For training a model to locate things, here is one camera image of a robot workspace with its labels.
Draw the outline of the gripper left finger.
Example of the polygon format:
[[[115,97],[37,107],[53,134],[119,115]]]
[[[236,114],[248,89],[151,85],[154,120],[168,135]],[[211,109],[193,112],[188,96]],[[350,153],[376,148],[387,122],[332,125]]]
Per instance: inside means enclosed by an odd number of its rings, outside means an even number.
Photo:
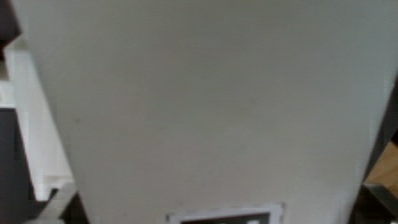
[[[48,202],[44,210],[33,220],[28,221],[28,224],[65,224],[60,219],[62,213],[65,211],[67,205],[71,203],[72,197],[76,195],[76,185],[67,183]]]

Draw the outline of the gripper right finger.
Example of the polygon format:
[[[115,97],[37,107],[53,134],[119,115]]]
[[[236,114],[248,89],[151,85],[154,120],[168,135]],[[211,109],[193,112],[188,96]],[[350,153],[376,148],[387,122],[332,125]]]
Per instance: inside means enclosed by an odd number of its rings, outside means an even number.
[[[355,224],[398,224],[398,198],[380,184],[360,187]]]

